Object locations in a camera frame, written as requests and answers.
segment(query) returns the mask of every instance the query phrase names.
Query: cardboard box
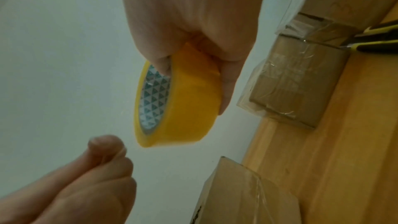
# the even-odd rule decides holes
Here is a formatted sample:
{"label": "cardboard box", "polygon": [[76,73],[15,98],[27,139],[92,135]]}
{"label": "cardboard box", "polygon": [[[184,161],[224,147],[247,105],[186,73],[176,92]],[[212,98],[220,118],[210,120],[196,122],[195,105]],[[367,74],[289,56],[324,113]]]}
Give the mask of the cardboard box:
{"label": "cardboard box", "polygon": [[299,224],[296,197],[222,157],[205,182],[191,224]]}
{"label": "cardboard box", "polygon": [[[315,128],[348,55],[348,51],[330,46],[279,36],[241,98],[278,121]],[[254,105],[239,106],[259,114],[251,110]]]}
{"label": "cardboard box", "polygon": [[278,33],[340,45],[378,24],[398,0],[292,0]]}

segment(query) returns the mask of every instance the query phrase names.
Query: yellow adhesive tape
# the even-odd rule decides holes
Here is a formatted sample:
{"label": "yellow adhesive tape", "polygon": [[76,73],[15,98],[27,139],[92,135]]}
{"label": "yellow adhesive tape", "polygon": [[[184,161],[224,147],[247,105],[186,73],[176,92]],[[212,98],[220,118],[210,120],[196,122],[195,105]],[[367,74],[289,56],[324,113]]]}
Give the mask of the yellow adhesive tape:
{"label": "yellow adhesive tape", "polygon": [[199,141],[218,116],[221,79],[211,57],[186,44],[170,59],[170,78],[149,62],[141,73],[134,129],[142,147]]}

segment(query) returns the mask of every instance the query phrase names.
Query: white wall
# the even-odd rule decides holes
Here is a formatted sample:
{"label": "white wall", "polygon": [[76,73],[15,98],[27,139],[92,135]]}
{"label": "white wall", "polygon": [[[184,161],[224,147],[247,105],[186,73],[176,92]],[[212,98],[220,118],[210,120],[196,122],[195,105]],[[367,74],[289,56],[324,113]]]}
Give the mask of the white wall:
{"label": "white wall", "polygon": [[135,163],[136,205],[128,223],[189,223],[220,156],[241,161],[256,118],[235,106],[266,57],[288,0],[265,0],[257,44],[231,106],[192,146],[143,149],[133,102],[144,60],[121,0],[1,0],[0,195],[67,163],[94,135],[112,133]]}

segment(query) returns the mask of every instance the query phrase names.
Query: person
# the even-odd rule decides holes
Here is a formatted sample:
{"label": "person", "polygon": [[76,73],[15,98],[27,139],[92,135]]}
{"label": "person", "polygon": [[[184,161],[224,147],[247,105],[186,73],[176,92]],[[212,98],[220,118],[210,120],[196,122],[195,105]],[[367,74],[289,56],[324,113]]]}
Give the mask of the person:
{"label": "person", "polygon": [[[190,42],[213,56],[222,79],[220,114],[257,36],[262,0],[123,0],[140,53],[163,74]],[[0,200],[0,224],[126,221],[135,201],[132,162],[116,136],[93,138],[70,164]]]}

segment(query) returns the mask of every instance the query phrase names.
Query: wooden table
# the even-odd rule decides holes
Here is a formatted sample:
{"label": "wooden table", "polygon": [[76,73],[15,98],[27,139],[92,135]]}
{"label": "wooden table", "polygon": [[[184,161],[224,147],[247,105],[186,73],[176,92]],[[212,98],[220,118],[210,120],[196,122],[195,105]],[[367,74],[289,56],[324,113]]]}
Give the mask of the wooden table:
{"label": "wooden table", "polygon": [[303,223],[398,223],[398,57],[353,54],[319,127],[264,119],[243,165],[296,195]]}

